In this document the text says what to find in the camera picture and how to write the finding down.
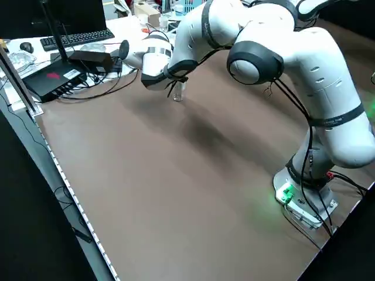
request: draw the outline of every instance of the power adapter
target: power adapter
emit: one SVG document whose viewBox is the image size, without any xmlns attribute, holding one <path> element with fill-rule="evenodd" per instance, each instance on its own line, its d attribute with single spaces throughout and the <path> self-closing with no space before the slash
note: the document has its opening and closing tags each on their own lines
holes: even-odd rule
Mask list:
<svg viewBox="0 0 375 281">
<path fill-rule="evenodd" d="M 110 73 L 113 60 L 108 53 L 74 51 L 69 61 L 93 74 Z"/>
</svg>

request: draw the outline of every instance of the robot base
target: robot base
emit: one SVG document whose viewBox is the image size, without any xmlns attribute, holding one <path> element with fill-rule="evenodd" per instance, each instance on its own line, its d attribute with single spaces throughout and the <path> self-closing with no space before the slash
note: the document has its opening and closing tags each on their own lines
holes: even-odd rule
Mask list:
<svg viewBox="0 0 375 281">
<path fill-rule="evenodd" d="M 287 205 L 287 209 L 292 212 L 298 220 L 302 221 L 306 226 L 316 229 L 323 224 L 315 212 L 305 202 L 304 196 L 301 192 L 301 186 L 291 179 L 286 167 L 274 176 L 273 184 L 276 200 L 281 205 Z M 309 190 L 304 189 L 304 191 L 306 196 L 309 197 Z M 326 206 L 328 213 L 331 214 L 337 206 L 338 203 L 332 199 L 330 204 Z M 328 218 L 325 210 L 321 211 L 319 215 L 323 220 Z"/>
</svg>

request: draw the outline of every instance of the white desk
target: white desk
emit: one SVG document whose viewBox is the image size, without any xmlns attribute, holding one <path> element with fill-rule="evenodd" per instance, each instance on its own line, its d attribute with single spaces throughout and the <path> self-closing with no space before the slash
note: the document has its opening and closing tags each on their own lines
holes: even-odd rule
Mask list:
<svg viewBox="0 0 375 281">
<path fill-rule="evenodd" d="M 146 33 L 141 31 L 141 25 L 139 24 L 139 20 L 136 16 L 129 16 L 126 18 L 120 19 L 112 19 L 106 21 L 107 27 L 113 32 L 115 38 L 103 40 L 100 43 L 119 43 L 114 45 L 105 45 L 105 52 L 111 53 L 112 51 L 119 48 L 120 43 L 127 39 L 129 41 L 134 40 L 141 40 L 146 36 Z M 34 48 L 33 55 L 36 57 L 36 61 L 34 65 L 28 67 L 24 73 L 21 73 L 21 78 L 29 76 L 30 74 L 36 72 L 37 70 L 46 67 L 50 64 L 50 54 L 57 53 L 57 50 L 46 52 L 43 50 L 42 44 L 40 43 L 40 38 L 42 37 L 35 37 L 35 38 L 23 38 L 23 39 L 15 39 L 10 41 L 7 44 L 7 47 L 11 53 L 19 51 L 19 45 L 22 42 L 30 42 Z M 83 45 L 74 46 L 75 50 L 80 50 Z M 130 72 L 130 68 L 123 65 L 122 66 L 122 75 L 127 75 Z M 108 78 L 104 81 L 108 81 L 114 76 L 108 76 Z M 87 79 L 87 82 L 92 85 L 93 82 L 90 78 Z M 13 89 L 11 83 L 6 83 L 4 86 L 4 90 L 8 97 L 10 104 L 12 104 L 12 109 L 14 111 L 24 108 L 24 104 L 21 101 L 20 97 L 18 96 L 17 92 Z"/>
</svg>

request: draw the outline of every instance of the green led light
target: green led light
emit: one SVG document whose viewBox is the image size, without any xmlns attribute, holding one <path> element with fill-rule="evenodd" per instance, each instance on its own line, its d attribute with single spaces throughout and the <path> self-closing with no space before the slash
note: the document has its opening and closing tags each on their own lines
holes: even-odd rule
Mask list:
<svg viewBox="0 0 375 281">
<path fill-rule="evenodd" d="M 276 192 L 276 197 L 285 204 L 288 204 L 294 196 L 294 186 L 288 182 Z"/>
</svg>

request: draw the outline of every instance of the clutter on desk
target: clutter on desk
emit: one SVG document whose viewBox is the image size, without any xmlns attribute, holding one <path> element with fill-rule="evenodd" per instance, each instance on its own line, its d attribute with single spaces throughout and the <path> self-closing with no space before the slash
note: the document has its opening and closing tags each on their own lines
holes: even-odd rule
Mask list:
<svg viewBox="0 0 375 281">
<path fill-rule="evenodd" d="M 24 74 L 23 72 L 36 61 L 36 57 L 34 55 L 22 50 L 16 53 L 11 53 L 8 55 L 8 57 L 20 76 L 22 76 Z M 6 75 L 0 68 L 0 80 L 5 78 Z"/>
</svg>

